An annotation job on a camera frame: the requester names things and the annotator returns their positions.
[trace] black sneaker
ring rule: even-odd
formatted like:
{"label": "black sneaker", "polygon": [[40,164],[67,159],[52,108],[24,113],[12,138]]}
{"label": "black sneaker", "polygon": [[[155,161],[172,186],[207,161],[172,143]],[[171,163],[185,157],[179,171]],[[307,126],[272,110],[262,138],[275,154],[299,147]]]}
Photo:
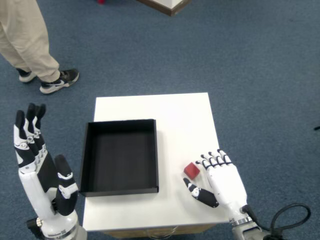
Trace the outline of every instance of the black sneaker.
{"label": "black sneaker", "polygon": [[32,71],[26,72],[20,68],[16,68],[16,70],[19,72],[19,80],[22,83],[29,83],[36,77]]}
{"label": "black sneaker", "polygon": [[53,82],[41,81],[40,92],[43,94],[51,94],[59,89],[70,87],[79,78],[77,69],[64,70],[60,72],[60,77]]}

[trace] table top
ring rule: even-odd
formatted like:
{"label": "table top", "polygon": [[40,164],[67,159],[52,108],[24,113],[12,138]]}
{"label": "table top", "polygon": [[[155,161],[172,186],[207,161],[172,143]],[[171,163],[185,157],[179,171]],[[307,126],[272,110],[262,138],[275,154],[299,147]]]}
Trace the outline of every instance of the table top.
{"label": "table top", "polygon": [[[183,181],[190,162],[219,148],[208,93],[96,98],[95,122],[136,119],[156,120],[159,192],[86,197],[83,227],[115,231],[228,222],[220,207],[194,199]],[[193,182],[210,190],[203,173]]]}

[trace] black tray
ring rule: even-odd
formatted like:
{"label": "black tray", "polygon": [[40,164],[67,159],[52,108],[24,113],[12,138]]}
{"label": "black tray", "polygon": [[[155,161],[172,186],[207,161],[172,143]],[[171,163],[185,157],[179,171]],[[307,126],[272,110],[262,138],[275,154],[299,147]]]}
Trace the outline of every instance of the black tray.
{"label": "black tray", "polygon": [[87,123],[79,192],[86,197],[158,193],[156,120]]}

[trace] white robotic hand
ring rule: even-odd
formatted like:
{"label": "white robotic hand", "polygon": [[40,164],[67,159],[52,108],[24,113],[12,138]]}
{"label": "white robotic hand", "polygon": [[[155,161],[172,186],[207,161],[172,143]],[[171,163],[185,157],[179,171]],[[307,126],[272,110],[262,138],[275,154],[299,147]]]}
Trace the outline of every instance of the white robotic hand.
{"label": "white robotic hand", "polygon": [[85,240],[87,233],[75,212],[78,187],[73,173],[63,155],[53,163],[40,131],[45,112],[44,104],[31,103],[26,116],[17,111],[13,126],[18,174],[38,216],[28,220],[27,226],[39,239]]}
{"label": "white robotic hand", "polygon": [[232,223],[248,218],[246,213],[241,212],[241,208],[247,205],[247,193],[237,167],[228,155],[218,149],[201,157],[202,160],[196,163],[202,164],[205,168],[213,194],[203,188],[197,188],[184,178],[192,196],[213,208],[218,205],[223,207]]}

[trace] leg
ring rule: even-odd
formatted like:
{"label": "leg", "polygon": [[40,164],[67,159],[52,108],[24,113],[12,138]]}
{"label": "leg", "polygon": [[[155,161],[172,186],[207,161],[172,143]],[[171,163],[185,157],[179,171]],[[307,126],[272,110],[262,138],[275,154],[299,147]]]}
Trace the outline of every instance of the leg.
{"label": "leg", "polygon": [[33,73],[44,82],[59,78],[59,64],[49,54],[47,27],[36,0],[1,0],[0,23],[7,40]]}
{"label": "leg", "polygon": [[11,45],[5,31],[0,22],[0,53],[2,56],[16,69],[22,69],[25,72],[30,72],[30,68],[26,62],[21,58],[16,49]]}

